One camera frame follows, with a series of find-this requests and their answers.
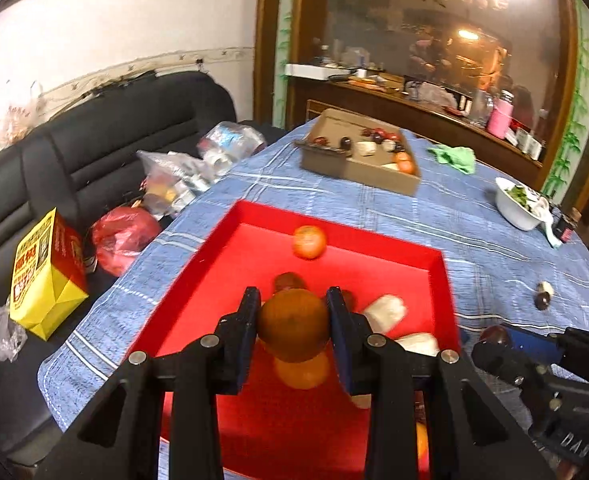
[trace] red tray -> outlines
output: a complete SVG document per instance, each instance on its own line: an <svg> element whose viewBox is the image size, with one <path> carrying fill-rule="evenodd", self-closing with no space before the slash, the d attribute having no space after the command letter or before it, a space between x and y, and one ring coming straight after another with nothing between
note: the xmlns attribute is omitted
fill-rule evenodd
<svg viewBox="0 0 589 480"><path fill-rule="evenodd" d="M292 253L301 225L317 225L327 250L317 260ZM273 279L299 273L311 291L354 292L360 312L383 294L403 299L407 316L388 333L431 332L441 349L459 350L452 294L440 251L297 213L239 201L183 268L130 348L162 356L211 333L234 312L248 285L265 300ZM331 358L331 351L326 350ZM238 396L218 396L223 466L257 479L359 479L370 410L354 406L336 374L312 390L293 390L273 372L273 358L255 345L248 381ZM168 437L172 395L162 434Z"/></svg>

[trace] table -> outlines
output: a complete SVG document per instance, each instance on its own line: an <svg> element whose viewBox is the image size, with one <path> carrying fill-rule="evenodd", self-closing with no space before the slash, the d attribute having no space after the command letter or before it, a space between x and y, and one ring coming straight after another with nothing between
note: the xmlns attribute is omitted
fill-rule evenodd
<svg viewBox="0 0 589 480"><path fill-rule="evenodd" d="M240 198L403 238L443 251L459 326L469 351L485 327L502 321L538 333L567 326L589 330L589 252L574 235L553 250L543 232L512 227L495 207L495 176L438 164L430 143L404 130L423 174L409 197L302 170L292 141L305 124L241 162L196 199L94 304L59 351L43 362L38 384L57 423L67 428L126 355L143 323L216 222ZM548 310L533 304L537 283L555 289ZM519 390L485 376L524 427L529 414ZM161 442L159 478L167 478ZM228 474L228 478L238 478Z"/></svg>

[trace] green cloth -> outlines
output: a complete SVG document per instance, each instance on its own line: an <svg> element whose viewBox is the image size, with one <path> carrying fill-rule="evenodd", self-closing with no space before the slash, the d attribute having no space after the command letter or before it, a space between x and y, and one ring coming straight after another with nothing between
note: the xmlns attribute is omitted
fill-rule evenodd
<svg viewBox="0 0 589 480"><path fill-rule="evenodd" d="M437 144L427 149L428 152L434 153L436 161L439 164L450 164L453 168L467 175L474 174L474 150L464 146L451 148L443 144Z"/></svg>

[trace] red plastic bag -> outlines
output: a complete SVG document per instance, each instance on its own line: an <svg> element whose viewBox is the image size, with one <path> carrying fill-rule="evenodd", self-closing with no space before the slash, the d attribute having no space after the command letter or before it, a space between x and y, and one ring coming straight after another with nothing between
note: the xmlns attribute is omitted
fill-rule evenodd
<svg viewBox="0 0 589 480"><path fill-rule="evenodd" d="M121 276L159 233L161 226L145 209L115 207L92 226L98 264Z"/></svg>

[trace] yellow box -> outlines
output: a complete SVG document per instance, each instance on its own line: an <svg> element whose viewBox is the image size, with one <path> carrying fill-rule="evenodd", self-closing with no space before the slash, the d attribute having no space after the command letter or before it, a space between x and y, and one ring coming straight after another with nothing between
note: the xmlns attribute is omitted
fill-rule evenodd
<svg viewBox="0 0 589 480"><path fill-rule="evenodd" d="M53 209L17 247L10 319L47 340L87 297L81 239Z"/></svg>

